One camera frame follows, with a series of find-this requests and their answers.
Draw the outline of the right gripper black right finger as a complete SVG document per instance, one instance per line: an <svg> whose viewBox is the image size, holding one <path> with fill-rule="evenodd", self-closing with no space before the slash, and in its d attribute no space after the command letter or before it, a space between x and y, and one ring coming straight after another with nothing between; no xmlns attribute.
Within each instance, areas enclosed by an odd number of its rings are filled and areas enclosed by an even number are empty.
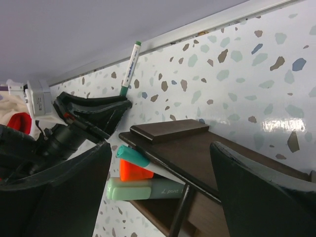
<svg viewBox="0 0 316 237"><path fill-rule="evenodd" d="M210 145L212 167L232 237L314 237L316 185Z"/></svg>

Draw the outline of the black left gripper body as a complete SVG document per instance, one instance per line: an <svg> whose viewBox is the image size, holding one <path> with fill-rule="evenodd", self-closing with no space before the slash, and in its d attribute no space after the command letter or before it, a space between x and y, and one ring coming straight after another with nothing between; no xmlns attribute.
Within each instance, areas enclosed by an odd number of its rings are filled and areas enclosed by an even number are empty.
<svg viewBox="0 0 316 237"><path fill-rule="evenodd" d="M45 129L36 140L5 125L0 126L0 184L7 185L66 161L85 140L95 144L109 139L101 129L74 121Z"/></svg>

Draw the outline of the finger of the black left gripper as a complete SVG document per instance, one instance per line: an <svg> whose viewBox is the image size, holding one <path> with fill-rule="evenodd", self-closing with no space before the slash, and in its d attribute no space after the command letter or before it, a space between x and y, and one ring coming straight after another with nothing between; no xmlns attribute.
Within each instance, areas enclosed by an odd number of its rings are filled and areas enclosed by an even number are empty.
<svg viewBox="0 0 316 237"><path fill-rule="evenodd" d="M62 92L53 106L59 117L90 135L112 135L132 107L125 96L82 98Z"/></svg>

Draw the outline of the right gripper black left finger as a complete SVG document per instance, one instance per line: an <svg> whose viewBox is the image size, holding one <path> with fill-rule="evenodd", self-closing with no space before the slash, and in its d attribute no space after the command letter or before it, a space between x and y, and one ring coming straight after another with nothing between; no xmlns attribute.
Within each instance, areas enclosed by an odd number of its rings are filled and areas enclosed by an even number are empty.
<svg viewBox="0 0 316 237"><path fill-rule="evenodd" d="M0 188L2 237L91 237L111 165L107 142Z"/></svg>

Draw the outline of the teal capped white marker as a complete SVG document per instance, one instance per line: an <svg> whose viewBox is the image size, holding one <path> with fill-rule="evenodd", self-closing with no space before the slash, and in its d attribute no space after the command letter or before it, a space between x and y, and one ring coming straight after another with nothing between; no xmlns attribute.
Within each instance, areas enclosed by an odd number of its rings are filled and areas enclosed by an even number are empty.
<svg viewBox="0 0 316 237"><path fill-rule="evenodd" d="M168 175L170 174L167 170L154 164L153 162L151 162L148 158L143 156L138 151L136 151L130 147L127 147L125 145L121 145L119 147L119 149L117 151L117 157L120 159L123 159L127 162L130 162L134 165L137 165L141 168L149 170L153 173L159 174L163 177L168 177Z"/></svg>

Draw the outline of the green capped white marker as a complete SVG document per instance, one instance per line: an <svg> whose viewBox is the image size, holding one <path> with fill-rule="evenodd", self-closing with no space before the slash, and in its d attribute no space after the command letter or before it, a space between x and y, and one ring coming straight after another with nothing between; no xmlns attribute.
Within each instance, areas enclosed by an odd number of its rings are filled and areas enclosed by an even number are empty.
<svg viewBox="0 0 316 237"><path fill-rule="evenodd" d="M133 47L133 50L132 50L132 53L131 53L131 56L130 56L130 60L128 62L128 67L127 67L127 70L126 70L126 74L125 74L125 77L124 77L124 79L122 81L122 84L121 84L121 89L120 89L120 93L119 93L121 96L126 96L127 95L127 91L129 89L130 81L132 79L132 76L133 76L133 73L134 73L134 70L135 70L135 66L137 64L137 60L138 60L138 57L139 57L141 44L142 43L140 41L137 41L134 44L134 47Z"/></svg>

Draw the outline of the orange highlighter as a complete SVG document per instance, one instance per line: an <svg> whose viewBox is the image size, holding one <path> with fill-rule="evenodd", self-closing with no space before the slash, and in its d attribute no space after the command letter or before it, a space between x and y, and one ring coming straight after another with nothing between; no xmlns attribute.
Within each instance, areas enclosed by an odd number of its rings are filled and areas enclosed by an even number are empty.
<svg viewBox="0 0 316 237"><path fill-rule="evenodd" d="M151 179L154 173L123 159L119 163L120 179L124 182Z"/></svg>

